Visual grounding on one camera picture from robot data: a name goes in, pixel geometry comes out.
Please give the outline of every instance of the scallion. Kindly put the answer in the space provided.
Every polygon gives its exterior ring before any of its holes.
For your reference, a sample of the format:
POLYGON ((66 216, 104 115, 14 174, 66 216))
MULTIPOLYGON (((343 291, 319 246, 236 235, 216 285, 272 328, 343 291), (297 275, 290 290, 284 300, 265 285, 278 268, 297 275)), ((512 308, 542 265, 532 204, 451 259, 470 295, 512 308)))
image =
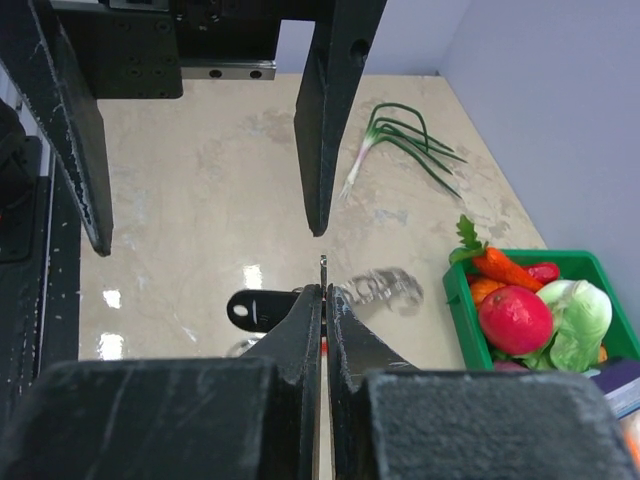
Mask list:
POLYGON ((367 156, 367 153, 369 153, 369 150, 382 142, 390 142, 411 155, 420 164, 420 166, 436 182, 438 182, 438 184, 452 195, 461 198, 458 192, 456 192, 448 183, 436 174, 434 169, 428 165, 428 161, 430 160, 439 169, 453 175, 453 172, 435 155, 442 155, 443 157, 464 163, 467 163, 466 160, 455 155, 453 153, 454 150, 445 143, 431 137, 427 132, 427 126, 422 114, 416 109, 401 103, 381 103, 371 112, 367 130, 364 134, 364 140, 362 141, 362 145, 360 146, 360 150, 358 151, 358 156, 356 157, 353 167, 344 182, 340 198, 346 199, 349 197, 353 184, 358 176, 358 172, 360 171, 360 167, 362 166, 362 161, 367 156), (391 117, 381 116, 376 118, 376 114, 381 108, 399 108, 401 110, 405 110, 417 117, 422 128, 416 128, 401 120, 391 117))

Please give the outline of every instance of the beige countertop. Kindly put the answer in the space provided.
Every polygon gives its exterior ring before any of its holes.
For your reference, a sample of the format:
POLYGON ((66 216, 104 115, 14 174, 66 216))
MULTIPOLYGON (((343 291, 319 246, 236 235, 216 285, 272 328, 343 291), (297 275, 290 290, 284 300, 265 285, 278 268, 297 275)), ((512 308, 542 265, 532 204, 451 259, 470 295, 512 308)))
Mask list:
POLYGON ((291 290, 397 266, 424 288, 419 313, 360 311, 362 320, 422 368, 462 368, 442 275, 461 213, 502 247, 543 242, 443 78, 362 80, 340 152, 327 233, 313 238, 302 202, 293 131, 300 76, 274 82, 186 82, 180 100, 101 101, 115 231, 113 254, 82 252, 80 357, 221 356, 249 336, 226 318, 243 288, 291 290), (468 165, 432 181, 390 145, 366 158, 348 201, 338 200, 373 106, 419 109, 430 133, 468 165))

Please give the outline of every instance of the green plastic crate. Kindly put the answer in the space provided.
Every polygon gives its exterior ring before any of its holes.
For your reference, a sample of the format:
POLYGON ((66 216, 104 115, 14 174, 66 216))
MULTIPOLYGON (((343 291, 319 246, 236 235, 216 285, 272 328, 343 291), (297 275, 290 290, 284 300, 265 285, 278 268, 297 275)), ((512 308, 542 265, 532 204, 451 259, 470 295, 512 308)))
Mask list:
MULTIPOLYGON (((604 338, 610 357, 620 356, 640 360, 640 343, 629 324, 598 259, 589 252, 577 250, 504 250, 518 265, 553 262, 560 267, 561 277, 588 280, 604 290, 611 299, 613 318, 604 338)), ((476 273, 471 260, 456 263, 444 275, 442 282, 451 315, 456 325, 465 365, 470 370, 493 370, 487 341, 478 324, 478 315, 471 299, 465 273, 476 273)))

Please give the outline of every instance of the lettuce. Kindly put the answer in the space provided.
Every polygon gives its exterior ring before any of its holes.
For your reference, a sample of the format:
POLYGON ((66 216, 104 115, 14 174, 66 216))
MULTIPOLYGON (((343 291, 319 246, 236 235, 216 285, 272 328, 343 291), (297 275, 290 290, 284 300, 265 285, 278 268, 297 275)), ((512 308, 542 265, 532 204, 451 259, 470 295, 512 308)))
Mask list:
POLYGON ((551 309, 554 334, 548 345, 524 359, 525 364, 584 372, 597 363, 613 316, 608 295, 586 280, 556 280, 538 296, 551 309))

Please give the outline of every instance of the screw hole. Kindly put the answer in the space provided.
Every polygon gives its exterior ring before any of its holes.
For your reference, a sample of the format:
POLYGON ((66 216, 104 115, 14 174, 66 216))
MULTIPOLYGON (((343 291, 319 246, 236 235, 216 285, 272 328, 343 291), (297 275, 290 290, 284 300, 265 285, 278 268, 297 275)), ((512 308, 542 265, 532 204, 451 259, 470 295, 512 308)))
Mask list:
POLYGON ((244 305, 234 305, 233 313, 235 313, 239 317, 246 317, 247 315, 249 315, 249 310, 247 310, 247 307, 245 307, 244 305))
POLYGON ((131 28, 131 25, 129 25, 124 20, 116 20, 115 26, 118 30, 122 30, 123 32, 128 32, 129 29, 131 28))
POLYGON ((367 61, 367 56, 369 55, 369 50, 371 46, 366 40, 359 39, 353 42, 351 45, 350 55, 351 60, 359 67, 364 67, 364 63, 367 61))
POLYGON ((141 77, 141 76, 142 76, 142 70, 140 70, 139 68, 135 68, 135 67, 133 67, 133 68, 130 68, 130 69, 127 71, 127 74, 128 74, 130 77, 138 78, 138 77, 141 77))
POLYGON ((156 30, 162 34, 166 34, 171 31, 171 25, 161 20, 158 23, 156 23, 156 30))

